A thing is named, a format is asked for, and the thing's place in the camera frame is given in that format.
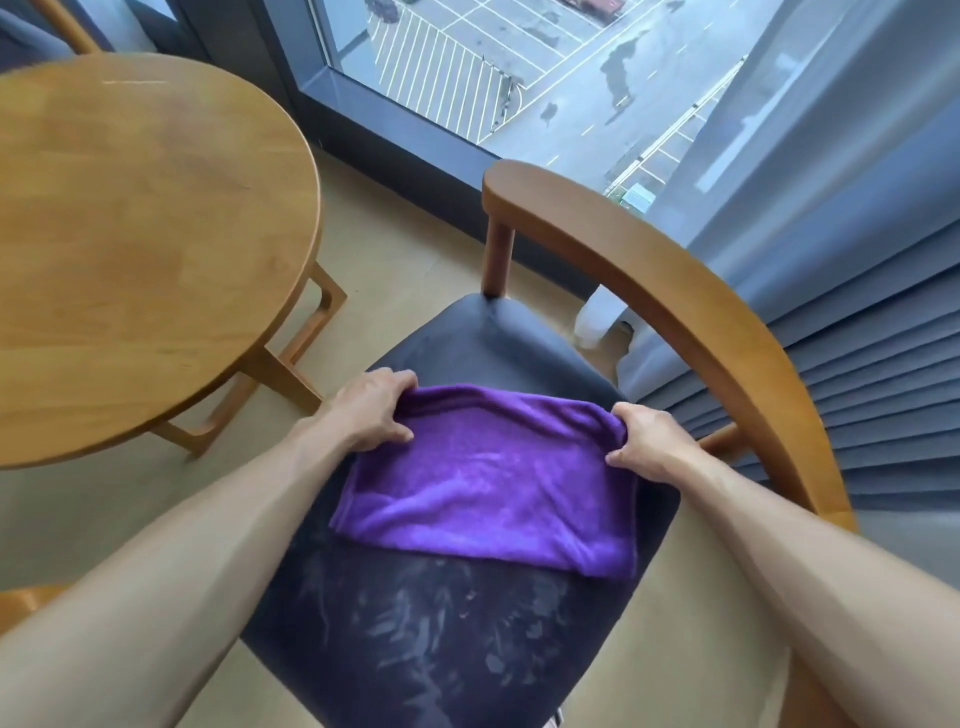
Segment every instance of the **chair armrest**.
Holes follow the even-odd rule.
[[[786,352],[707,266],[596,192],[524,162],[484,175],[491,218],[485,292],[505,279],[509,230],[606,285],[663,337],[724,405],[785,497],[850,530],[855,520],[829,439]]]

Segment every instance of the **road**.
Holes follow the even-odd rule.
[[[750,52],[778,5],[640,0],[524,89],[520,111],[483,146],[603,190]]]

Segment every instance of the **forearm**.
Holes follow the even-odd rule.
[[[321,447],[284,440],[152,523],[0,640],[4,725],[175,725],[347,453],[341,426],[316,427]]]
[[[960,594],[705,453],[667,465],[863,725],[960,724]]]

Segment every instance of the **beige floor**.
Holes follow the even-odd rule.
[[[349,300],[300,367],[331,393],[475,291],[482,249],[339,162],[321,156],[320,163],[320,260]],[[572,296],[519,268],[510,293],[569,334],[579,305]],[[304,294],[293,326],[316,300],[315,291]],[[625,345],[615,334],[589,357],[608,373]],[[184,419],[203,412],[198,407]],[[297,416],[261,389],[196,462],[148,435],[72,462],[0,473],[0,590],[77,579],[157,515],[274,443]],[[771,688],[783,655],[777,629],[737,566],[682,507],[626,614],[568,698],[566,725],[767,725],[777,712]],[[317,723],[237,645],[181,725]]]

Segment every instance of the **glass window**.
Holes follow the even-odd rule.
[[[333,67],[627,204],[659,194],[780,4],[308,1]]]

